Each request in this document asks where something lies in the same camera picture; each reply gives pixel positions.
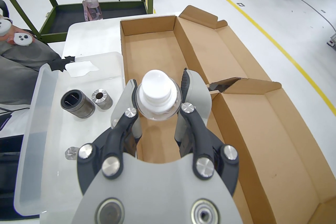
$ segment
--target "open cardboard box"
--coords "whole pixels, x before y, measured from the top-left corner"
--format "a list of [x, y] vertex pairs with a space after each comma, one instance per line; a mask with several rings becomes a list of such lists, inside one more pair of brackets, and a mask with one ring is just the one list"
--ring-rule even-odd
[[[336, 180], [300, 114], [272, 82], [227, 22], [188, 6], [179, 17], [121, 21], [125, 78], [141, 82], [151, 69], [177, 83], [184, 68], [197, 71], [212, 91], [208, 128], [239, 152], [234, 201], [245, 224], [336, 223]], [[167, 163], [180, 158], [177, 116], [141, 117], [138, 157]]]

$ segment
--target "vr controller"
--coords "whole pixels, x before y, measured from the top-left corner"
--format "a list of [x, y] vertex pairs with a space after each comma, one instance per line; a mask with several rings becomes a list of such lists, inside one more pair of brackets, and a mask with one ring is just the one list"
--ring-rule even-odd
[[[0, 37], [5, 36], [9, 32], [11, 26], [12, 23], [10, 21], [5, 19], [0, 20]], [[17, 45], [28, 46], [29, 44], [32, 43], [32, 41], [33, 41], [32, 36], [27, 33], [17, 32], [14, 34], [14, 42]]]

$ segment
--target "metal cylinder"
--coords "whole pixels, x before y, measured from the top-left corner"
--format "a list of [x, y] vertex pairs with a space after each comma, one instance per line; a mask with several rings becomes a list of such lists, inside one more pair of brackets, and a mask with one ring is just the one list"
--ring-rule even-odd
[[92, 101], [102, 110], [108, 110], [113, 105], [112, 98], [108, 95], [105, 89], [97, 89], [92, 93]]
[[79, 118], [88, 118], [95, 111], [94, 103], [80, 90], [66, 92], [61, 99], [61, 107]]

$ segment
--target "white floor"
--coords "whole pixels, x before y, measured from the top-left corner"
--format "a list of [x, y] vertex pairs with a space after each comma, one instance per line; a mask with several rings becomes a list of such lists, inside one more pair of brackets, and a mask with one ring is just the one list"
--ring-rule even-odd
[[[8, 3], [11, 19], [27, 27]], [[39, 29], [51, 5], [48, 0], [18, 0]], [[59, 3], [81, 0], [57, 0]], [[307, 72], [336, 106], [336, 52], [326, 41], [335, 33], [330, 24], [301, 0], [232, 0], [274, 38]], [[336, 27], [334, 0], [305, 0]], [[182, 11], [192, 4], [228, 21], [231, 28], [274, 81], [282, 83], [306, 121], [336, 175], [336, 117], [294, 65], [250, 21], [226, 0], [154, 0], [157, 13]]]

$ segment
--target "metal bolt head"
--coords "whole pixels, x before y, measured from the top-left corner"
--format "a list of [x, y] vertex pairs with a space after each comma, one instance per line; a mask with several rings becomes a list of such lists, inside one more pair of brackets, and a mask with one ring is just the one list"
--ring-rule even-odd
[[82, 147], [80, 147], [79, 151], [78, 151], [78, 156], [82, 159], [86, 159], [89, 156], [91, 156], [93, 151], [93, 147], [91, 144], [85, 144]]
[[185, 113], [192, 113], [195, 110], [195, 107], [191, 103], [183, 103], [181, 108]]
[[119, 120], [120, 120], [120, 118], [116, 118], [116, 119], [114, 119], [114, 120], [112, 121], [111, 127], [114, 128], [114, 127], [118, 124]]
[[120, 168], [120, 161], [117, 157], [109, 157], [102, 164], [102, 171], [106, 177], [115, 175]]
[[78, 153], [79, 148], [78, 147], [69, 147], [65, 151], [65, 157], [68, 160], [76, 160], [77, 159], [77, 153]]
[[208, 158], [198, 158], [196, 161], [196, 169], [202, 177], [209, 178], [212, 177], [215, 166]]
[[229, 160], [235, 160], [238, 157], [237, 150], [231, 145], [226, 145], [224, 147], [224, 154]]
[[137, 109], [135, 107], [129, 107], [126, 111], [125, 111], [125, 115], [128, 118], [132, 118], [136, 115], [136, 111]]

